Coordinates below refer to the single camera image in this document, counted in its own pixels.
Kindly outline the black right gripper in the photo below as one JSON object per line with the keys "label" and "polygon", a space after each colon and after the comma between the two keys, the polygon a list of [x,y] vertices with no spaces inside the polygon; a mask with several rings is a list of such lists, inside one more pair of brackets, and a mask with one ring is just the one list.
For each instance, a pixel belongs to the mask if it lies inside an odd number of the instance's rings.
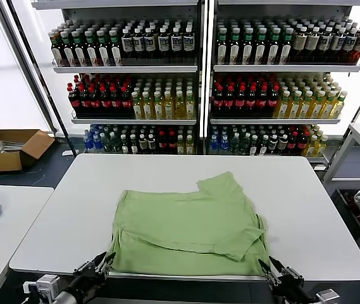
{"label": "black right gripper", "polygon": [[276,296],[306,296],[306,292],[303,290],[304,278],[294,269],[290,267],[284,267],[283,264],[269,256],[270,262],[281,276],[276,277],[269,265],[267,265],[262,259],[258,262],[265,275],[265,278],[271,283],[272,292]]}

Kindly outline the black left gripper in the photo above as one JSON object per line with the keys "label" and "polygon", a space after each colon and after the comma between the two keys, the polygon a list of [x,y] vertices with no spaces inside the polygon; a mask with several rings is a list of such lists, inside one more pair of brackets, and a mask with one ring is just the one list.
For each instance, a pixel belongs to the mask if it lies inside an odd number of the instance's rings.
{"label": "black left gripper", "polygon": [[104,273],[111,271],[115,255],[115,252],[107,254],[104,251],[76,269],[73,273],[71,287],[75,290],[91,290],[103,285],[106,281]]}

